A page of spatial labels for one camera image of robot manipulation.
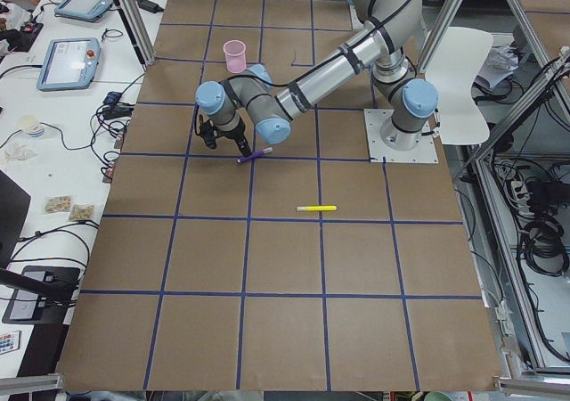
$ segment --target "pink cup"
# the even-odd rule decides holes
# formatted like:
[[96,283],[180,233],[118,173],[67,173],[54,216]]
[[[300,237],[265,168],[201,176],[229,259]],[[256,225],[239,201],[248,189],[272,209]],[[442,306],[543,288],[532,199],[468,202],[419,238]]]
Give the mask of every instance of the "pink cup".
[[225,66],[231,73],[241,73],[247,68],[246,44],[240,40],[224,43]]

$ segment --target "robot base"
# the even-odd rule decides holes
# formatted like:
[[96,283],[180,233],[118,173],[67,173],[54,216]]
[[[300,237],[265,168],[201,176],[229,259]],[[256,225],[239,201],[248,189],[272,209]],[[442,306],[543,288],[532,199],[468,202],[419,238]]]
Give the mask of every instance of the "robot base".
[[[422,136],[418,145],[408,151],[394,150],[384,143],[380,136],[380,129],[384,121],[392,116],[392,112],[389,109],[364,110],[370,162],[382,163],[386,160],[388,163],[438,163],[436,147],[431,135]],[[423,132],[429,131],[429,124],[426,122]]]

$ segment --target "yellow marker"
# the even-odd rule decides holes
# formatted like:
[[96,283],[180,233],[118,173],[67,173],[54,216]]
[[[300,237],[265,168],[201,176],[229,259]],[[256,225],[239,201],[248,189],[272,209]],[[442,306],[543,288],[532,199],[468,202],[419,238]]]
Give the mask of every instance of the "yellow marker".
[[336,211],[336,205],[309,205],[308,207],[297,207],[297,211],[309,211],[309,212],[319,212],[319,211]]

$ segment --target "marker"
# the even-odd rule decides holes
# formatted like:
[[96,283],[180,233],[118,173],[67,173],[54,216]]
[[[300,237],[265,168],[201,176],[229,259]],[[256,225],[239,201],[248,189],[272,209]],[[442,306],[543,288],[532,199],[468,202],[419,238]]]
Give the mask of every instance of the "marker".
[[248,160],[253,160],[255,158],[258,158],[259,156],[263,156],[264,154],[271,153],[272,151],[273,147],[267,147],[266,149],[260,151],[254,151],[249,156],[246,156],[244,158],[238,158],[238,163],[243,163],[247,162]]
[[297,211],[320,212],[320,211],[336,211],[336,205],[309,205],[308,207],[297,207]]

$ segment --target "monitor stand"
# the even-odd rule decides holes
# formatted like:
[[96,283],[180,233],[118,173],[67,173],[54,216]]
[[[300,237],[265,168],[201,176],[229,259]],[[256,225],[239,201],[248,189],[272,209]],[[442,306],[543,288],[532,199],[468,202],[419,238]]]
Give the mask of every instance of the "monitor stand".
[[[77,287],[70,282],[78,277],[79,269],[75,267],[26,266],[22,274],[0,269],[0,283],[15,289],[2,322],[63,323],[68,311],[66,302]],[[64,306],[56,306],[54,301]]]

